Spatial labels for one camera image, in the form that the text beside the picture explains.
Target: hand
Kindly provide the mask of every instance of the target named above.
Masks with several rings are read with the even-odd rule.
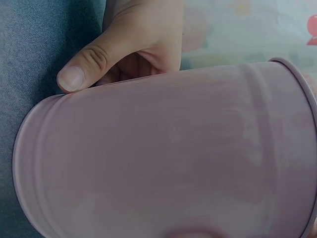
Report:
[[[58,73],[65,92],[178,71],[184,0],[107,0],[105,31]]]

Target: red shape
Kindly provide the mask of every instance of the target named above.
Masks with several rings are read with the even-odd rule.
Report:
[[[308,19],[307,29],[313,37],[317,37],[317,15],[313,15]]]
[[[316,37],[312,37],[312,38],[308,41],[307,45],[309,45],[309,46],[317,46],[317,38],[316,38]]]

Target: pink metal bucket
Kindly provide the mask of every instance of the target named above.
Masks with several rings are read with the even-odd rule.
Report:
[[[316,108],[282,59],[53,96],[20,128],[16,192],[46,238],[304,238]]]

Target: blue fabric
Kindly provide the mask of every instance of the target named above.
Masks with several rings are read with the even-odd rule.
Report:
[[[19,126],[56,75],[101,33],[106,0],[0,0],[0,238],[38,238],[18,203],[12,150]]]

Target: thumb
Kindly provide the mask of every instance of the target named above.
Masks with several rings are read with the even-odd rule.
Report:
[[[90,87],[117,62],[139,50],[138,35],[129,23],[112,24],[58,73],[59,87],[68,93]]]

